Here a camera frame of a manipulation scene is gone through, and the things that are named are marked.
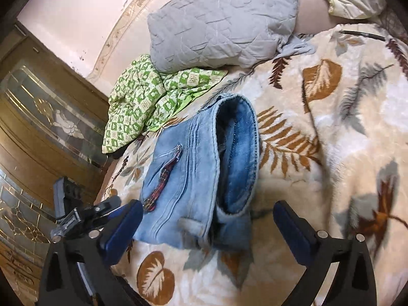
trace beige fleece blanket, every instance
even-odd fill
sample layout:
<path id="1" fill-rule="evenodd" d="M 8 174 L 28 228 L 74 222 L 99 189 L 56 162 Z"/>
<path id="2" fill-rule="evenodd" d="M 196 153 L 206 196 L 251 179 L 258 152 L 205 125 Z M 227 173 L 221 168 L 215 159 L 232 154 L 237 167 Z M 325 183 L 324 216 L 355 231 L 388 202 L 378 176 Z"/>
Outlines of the beige fleece blanket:
<path id="1" fill-rule="evenodd" d="M 355 30 L 380 41 L 340 34 Z M 375 25 L 338 25 L 311 39 L 317 51 L 233 68 L 167 125 L 193 116 L 229 91 L 258 114 L 260 176 L 249 253 L 177 250 L 134 242 L 114 271 L 152 305 L 281 305 L 304 268 L 276 228 L 271 209 L 286 200 L 333 237 L 365 235 L 378 305 L 391 305 L 408 278 L 407 46 Z M 138 199 L 160 130 L 133 143 L 105 197 Z M 315 300 L 321 305 L 330 272 Z"/>

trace green and white fabric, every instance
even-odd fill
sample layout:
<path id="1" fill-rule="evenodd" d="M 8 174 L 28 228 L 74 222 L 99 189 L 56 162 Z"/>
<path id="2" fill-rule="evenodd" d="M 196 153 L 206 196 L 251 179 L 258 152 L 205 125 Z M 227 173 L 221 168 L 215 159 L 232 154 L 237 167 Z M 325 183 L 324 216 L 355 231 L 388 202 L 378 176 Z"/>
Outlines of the green and white fabric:
<path id="1" fill-rule="evenodd" d="M 102 152 L 115 152 L 143 131 L 158 130 L 226 74 L 199 68 L 163 74 L 154 68 L 150 55 L 141 55 L 120 75 L 109 97 Z"/>

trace metal bolt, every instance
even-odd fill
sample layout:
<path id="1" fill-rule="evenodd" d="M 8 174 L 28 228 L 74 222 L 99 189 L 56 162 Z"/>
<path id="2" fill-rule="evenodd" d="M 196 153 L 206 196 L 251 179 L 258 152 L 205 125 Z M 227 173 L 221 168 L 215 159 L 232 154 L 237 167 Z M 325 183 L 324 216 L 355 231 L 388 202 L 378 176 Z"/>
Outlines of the metal bolt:
<path id="1" fill-rule="evenodd" d="M 362 243 L 363 241 L 366 240 L 366 238 L 364 238 L 364 236 L 363 236 L 362 234 L 360 234 L 360 233 L 357 234 L 356 239 L 357 239 L 360 243 Z"/>
<path id="2" fill-rule="evenodd" d="M 92 231 L 88 234 L 88 236 L 89 236 L 89 238 L 94 239 L 94 238 L 98 237 L 99 234 L 100 234 L 99 230 L 92 230 Z"/>
<path id="3" fill-rule="evenodd" d="M 326 231 L 324 231 L 324 230 L 319 230 L 319 231 L 317 232 L 317 235 L 318 235 L 320 238 L 327 238 L 327 237 L 329 236 L 329 234 L 328 234 Z"/>
<path id="4" fill-rule="evenodd" d="M 61 236 L 60 235 L 55 235 L 54 237 L 51 238 L 52 242 L 54 244 L 58 243 L 61 240 Z"/>

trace denim fabric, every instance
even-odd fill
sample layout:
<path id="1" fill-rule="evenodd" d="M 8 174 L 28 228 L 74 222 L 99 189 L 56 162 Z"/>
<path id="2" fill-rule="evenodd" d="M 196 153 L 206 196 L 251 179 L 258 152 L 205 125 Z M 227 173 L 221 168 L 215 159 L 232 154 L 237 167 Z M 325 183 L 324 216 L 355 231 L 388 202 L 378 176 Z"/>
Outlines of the denim fabric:
<path id="1" fill-rule="evenodd" d="M 220 95 L 156 143 L 134 238 L 176 248 L 250 247 L 249 204 L 258 177 L 256 113 L 245 97 Z"/>

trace quilted gray pillow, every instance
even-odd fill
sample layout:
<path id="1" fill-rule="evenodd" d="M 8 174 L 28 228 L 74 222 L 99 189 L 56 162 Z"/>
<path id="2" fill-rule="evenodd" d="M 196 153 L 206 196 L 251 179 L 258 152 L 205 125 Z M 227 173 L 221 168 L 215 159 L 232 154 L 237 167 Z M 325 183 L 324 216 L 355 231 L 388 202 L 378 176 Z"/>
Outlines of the quilted gray pillow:
<path id="1" fill-rule="evenodd" d="M 295 28 L 297 5 L 298 0 L 171 0 L 148 16 L 151 60 L 168 73 L 251 67 L 282 52 Z M 293 54 L 307 44 L 290 45 Z"/>

